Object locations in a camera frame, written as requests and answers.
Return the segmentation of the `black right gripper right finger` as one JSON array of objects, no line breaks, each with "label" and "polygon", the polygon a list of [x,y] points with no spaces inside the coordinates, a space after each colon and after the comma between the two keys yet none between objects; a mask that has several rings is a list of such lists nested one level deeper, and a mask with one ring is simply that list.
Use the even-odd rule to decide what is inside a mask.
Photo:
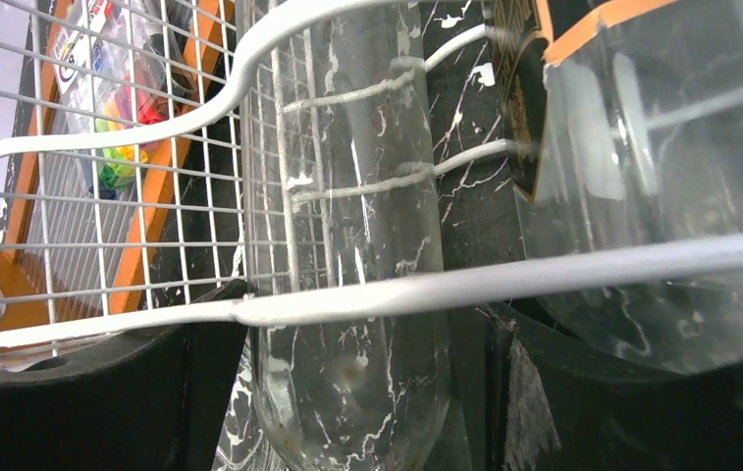
[{"label": "black right gripper right finger", "polygon": [[496,470],[743,470],[743,361],[682,375],[488,305]]}]

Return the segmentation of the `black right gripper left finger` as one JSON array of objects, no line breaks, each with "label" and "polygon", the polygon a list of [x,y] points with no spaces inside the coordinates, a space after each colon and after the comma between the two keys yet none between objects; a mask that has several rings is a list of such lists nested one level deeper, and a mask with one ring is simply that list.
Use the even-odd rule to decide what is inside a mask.
[{"label": "black right gripper left finger", "polygon": [[0,371],[0,470],[210,469],[246,334],[130,331]]}]

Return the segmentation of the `clear square whisky bottle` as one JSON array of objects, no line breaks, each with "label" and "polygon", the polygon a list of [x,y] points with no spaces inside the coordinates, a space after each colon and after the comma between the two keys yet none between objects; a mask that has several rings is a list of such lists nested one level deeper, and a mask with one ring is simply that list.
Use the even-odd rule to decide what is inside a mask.
[{"label": "clear square whisky bottle", "polygon": [[[743,1],[489,1],[527,258],[743,233]],[[546,295],[590,346],[743,359],[743,274]]]}]

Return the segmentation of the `clear tall open-neck bottle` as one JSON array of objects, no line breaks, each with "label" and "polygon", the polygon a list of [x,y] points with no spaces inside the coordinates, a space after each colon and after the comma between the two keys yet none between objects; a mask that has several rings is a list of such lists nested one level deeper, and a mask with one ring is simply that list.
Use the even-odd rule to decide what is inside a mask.
[{"label": "clear tall open-neck bottle", "polygon": [[[245,270],[260,295],[443,268],[416,7],[294,34],[240,105]],[[293,470],[420,470],[451,400],[440,314],[251,334],[253,406]]]}]

